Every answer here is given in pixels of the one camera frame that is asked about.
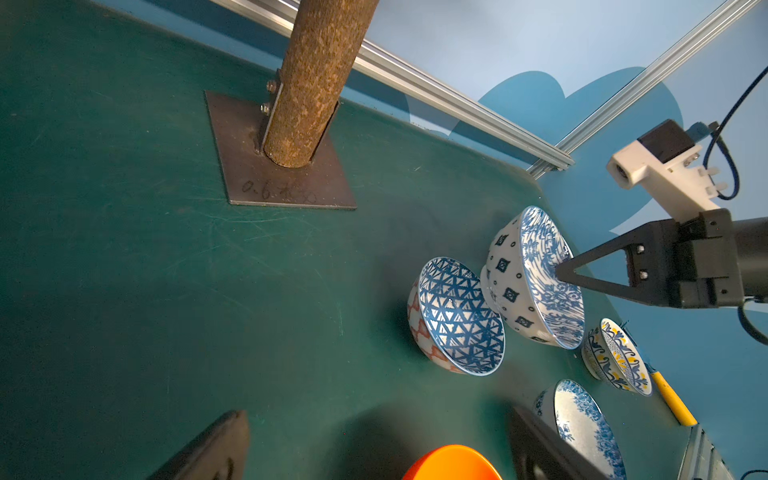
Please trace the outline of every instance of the black cable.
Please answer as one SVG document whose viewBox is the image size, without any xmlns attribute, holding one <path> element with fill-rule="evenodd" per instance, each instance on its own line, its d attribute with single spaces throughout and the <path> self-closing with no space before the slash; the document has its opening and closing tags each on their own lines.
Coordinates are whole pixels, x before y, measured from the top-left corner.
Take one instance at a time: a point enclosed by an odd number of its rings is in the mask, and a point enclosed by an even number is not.
<svg viewBox="0 0 768 480">
<path fill-rule="evenodd" d="M 764 333 L 760 332 L 755 326 L 747 319 L 746 314 L 744 313 L 744 305 L 747 302 L 755 302 L 755 303 L 765 303 L 765 299 L 761 296 L 753 296 L 750 298 L 747 298 L 744 300 L 744 303 L 739 305 L 739 322 L 741 323 L 742 328 L 746 330 L 747 333 L 750 334 L 752 338 L 757 340 L 758 342 L 762 343 L 763 345 L 768 345 L 768 336 L 765 336 Z"/>
<path fill-rule="evenodd" d="M 744 480 L 746 478 L 746 476 L 749 475 L 749 474 L 758 473 L 758 472 L 759 473 L 768 473 L 768 470 L 749 470 L 748 472 L 744 472 L 744 475 L 741 475 L 741 479 L 740 480 Z"/>
<path fill-rule="evenodd" d="M 736 164 L 733 162 L 733 158 L 730 156 L 730 152 L 728 152 L 728 148 L 725 146 L 725 143 L 720 139 L 720 134 L 723 132 L 723 129 L 725 128 L 726 124 L 730 120 L 730 118 L 733 116 L 734 113 L 736 113 L 736 110 L 739 108 L 739 106 L 744 102 L 747 95 L 752 93 L 752 90 L 757 86 L 757 84 L 760 83 L 761 80 L 763 80 L 763 77 L 768 74 L 768 67 L 765 67 L 765 70 L 760 72 L 759 75 L 757 75 L 757 78 L 750 84 L 749 87 L 746 88 L 744 93 L 741 94 L 741 97 L 739 97 L 739 100 L 737 100 L 736 104 L 733 105 L 733 107 L 728 112 L 728 115 L 725 116 L 723 119 L 723 123 L 714 131 L 712 132 L 712 141 L 710 142 L 710 146 L 707 147 L 707 152 L 704 154 L 704 160 L 702 162 L 702 165 L 704 168 L 707 168 L 710 163 L 710 154 L 712 153 L 712 149 L 714 148 L 715 144 L 720 148 L 720 151 L 723 152 L 723 156 L 725 157 L 726 161 L 728 162 L 728 166 L 730 167 L 731 174 L 733 175 L 733 192 L 731 195 L 723 195 L 720 192 L 717 192 L 717 196 L 723 200 L 732 200 L 736 197 L 736 195 L 739 193 L 740 188 L 740 182 L 739 182 L 739 171 L 736 169 Z"/>
</svg>

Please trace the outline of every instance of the yellow handle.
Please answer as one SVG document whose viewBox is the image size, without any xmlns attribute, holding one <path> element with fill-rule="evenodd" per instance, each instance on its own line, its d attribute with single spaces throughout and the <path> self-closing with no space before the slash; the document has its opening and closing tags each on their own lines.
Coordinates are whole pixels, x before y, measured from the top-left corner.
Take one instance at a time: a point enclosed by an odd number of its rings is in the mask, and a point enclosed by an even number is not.
<svg viewBox="0 0 768 480">
<path fill-rule="evenodd" d="M 651 375 L 656 382 L 656 387 L 659 389 L 659 393 L 664 397 L 664 401 L 669 405 L 672 413 L 677 417 L 677 421 L 684 427 L 690 427 L 696 425 L 698 422 L 693 415 L 690 414 L 688 407 L 685 406 L 680 397 L 677 396 L 667 380 L 661 376 L 660 372 L 653 372 Z"/>
</svg>

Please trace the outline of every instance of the orange patterned bowl exterior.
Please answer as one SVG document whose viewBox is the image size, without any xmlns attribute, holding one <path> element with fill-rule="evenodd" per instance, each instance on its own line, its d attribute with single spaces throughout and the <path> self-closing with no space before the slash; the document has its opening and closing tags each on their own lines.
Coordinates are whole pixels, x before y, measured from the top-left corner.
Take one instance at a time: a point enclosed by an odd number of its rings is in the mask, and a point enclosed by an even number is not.
<svg viewBox="0 0 768 480">
<path fill-rule="evenodd" d="M 424 355 L 446 370 L 456 373 L 464 373 L 448 360 L 448 357 L 440 351 L 432 340 L 432 336 L 429 335 L 429 330 L 427 329 L 426 323 L 424 323 L 421 306 L 419 305 L 418 280 L 413 283 L 411 294 L 408 297 L 408 324 L 411 327 L 411 335 L 413 335 L 416 345 L 418 345 L 422 352 L 424 352 Z"/>
</svg>

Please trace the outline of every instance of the metal base plate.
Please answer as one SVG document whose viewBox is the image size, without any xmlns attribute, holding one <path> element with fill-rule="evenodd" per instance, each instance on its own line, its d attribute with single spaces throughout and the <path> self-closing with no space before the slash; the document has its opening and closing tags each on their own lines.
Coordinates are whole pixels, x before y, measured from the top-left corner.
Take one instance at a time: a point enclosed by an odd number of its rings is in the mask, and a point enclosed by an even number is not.
<svg viewBox="0 0 768 480">
<path fill-rule="evenodd" d="M 205 98 L 231 204 L 357 208 L 327 130 L 309 165 L 281 167 L 254 146 L 268 120 L 259 104 L 212 91 Z"/>
</svg>

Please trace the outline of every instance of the blue floral bowl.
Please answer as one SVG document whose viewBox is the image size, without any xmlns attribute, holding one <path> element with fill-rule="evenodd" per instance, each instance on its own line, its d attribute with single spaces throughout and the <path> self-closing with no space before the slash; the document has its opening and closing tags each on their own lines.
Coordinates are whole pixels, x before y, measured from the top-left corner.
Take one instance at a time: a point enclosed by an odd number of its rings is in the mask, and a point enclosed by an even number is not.
<svg viewBox="0 0 768 480">
<path fill-rule="evenodd" d="M 573 255 L 552 219 L 527 207 L 494 237 L 481 272 L 485 301 L 515 332 L 573 350 L 584 338 L 581 290 L 554 274 Z"/>
<path fill-rule="evenodd" d="M 611 319 L 602 319 L 600 326 L 587 334 L 581 359 L 594 378 L 617 389 L 643 396 L 650 396 L 654 391 L 637 346 Z"/>
<path fill-rule="evenodd" d="M 598 404 L 581 385 L 561 380 L 538 396 L 534 412 L 608 478 L 626 480 L 614 433 Z"/>
<path fill-rule="evenodd" d="M 486 376 L 504 359 L 504 323 L 483 300 L 480 279 L 466 266 L 437 257 L 424 266 L 408 300 L 411 335 L 437 365 Z"/>
</svg>

